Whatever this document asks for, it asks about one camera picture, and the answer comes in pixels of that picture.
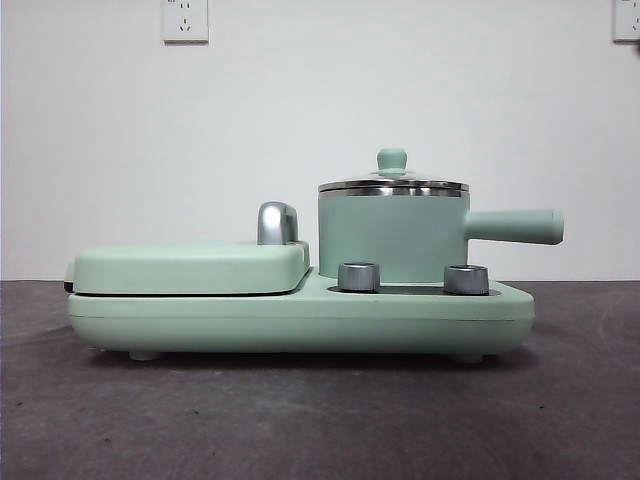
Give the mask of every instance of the stainless steel rim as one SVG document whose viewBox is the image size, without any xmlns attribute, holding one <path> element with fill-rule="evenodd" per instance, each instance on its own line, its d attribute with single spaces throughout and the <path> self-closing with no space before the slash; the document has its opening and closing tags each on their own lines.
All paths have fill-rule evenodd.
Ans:
<svg viewBox="0 0 640 480">
<path fill-rule="evenodd" d="M 390 197 L 395 195 L 410 197 L 468 197 L 469 192 L 450 188 L 368 187 L 321 190 L 319 197 Z"/>
<path fill-rule="evenodd" d="M 318 187 L 319 192 L 330 190 L 362 189 L 362 188 L 432 188 L 438 190 L 469 191 L 466 183 L 447 182 L 443 180 L 418 180 L 411 178 L 387 178 L 347 180 L 342 182 L 325 183 Z"/>
</svg>

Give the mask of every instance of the chrome handle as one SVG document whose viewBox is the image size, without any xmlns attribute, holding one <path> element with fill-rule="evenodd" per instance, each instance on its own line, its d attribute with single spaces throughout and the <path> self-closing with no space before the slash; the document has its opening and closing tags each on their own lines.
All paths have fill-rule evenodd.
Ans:
<svg viewBox="0 0 640 480">
<path fill-rule="evenodd" d="M 258 212 L 258 245 L 286 245 L 298 241 L 296 209 L 282 202 L 267 202 Z"/>
</svg>

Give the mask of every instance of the appliance base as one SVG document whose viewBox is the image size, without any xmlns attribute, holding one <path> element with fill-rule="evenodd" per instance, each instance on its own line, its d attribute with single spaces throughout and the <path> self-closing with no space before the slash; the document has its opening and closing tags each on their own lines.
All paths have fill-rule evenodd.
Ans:
<svg viewBox="0 0 640 480">
<path fill-rule="evenodd" d="M 487 296 L 343 293 L 334 286 L 313 269 L 284 295 L 73 294 L 69 314 L 89 344 L 134 360 L 163 352 L 340 352 L 435 353 L 464 363 L 520 345 L 535 315 L 531 295 L 498 282 Z"/>
</svg>

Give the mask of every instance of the glass lid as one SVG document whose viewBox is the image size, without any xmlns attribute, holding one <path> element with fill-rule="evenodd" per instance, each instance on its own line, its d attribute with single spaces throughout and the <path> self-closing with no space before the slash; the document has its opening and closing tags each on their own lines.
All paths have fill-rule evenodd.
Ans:
<svg viewBox="0 0 640 480">
<path fill-rule="evenodd" d="M 434 177 L 420 175 L 406 169 L 407 153 L 402 148 L 383 148 L 378 152 L 378 170 L 360 178 L 325 183 L 318 187 L 319 192 L 362 189 L 410 189 L 451 190 L 468 192 L 464 183 L 451 182 Z"/>
</svg>

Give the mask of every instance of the gray carpet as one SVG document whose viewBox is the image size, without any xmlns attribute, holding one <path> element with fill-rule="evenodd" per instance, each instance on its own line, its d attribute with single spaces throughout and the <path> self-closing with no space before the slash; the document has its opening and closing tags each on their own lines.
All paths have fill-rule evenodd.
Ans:
<svg viewBox="0 0 640 480">
<path fill-rule="evenodd" d="M 482 365 L 187 355 L 74 335 L 56 282 L 2 284 L 9 479 L 638 479 L 640 282 L 522 282 L 538 318 Z"/>
</svg>

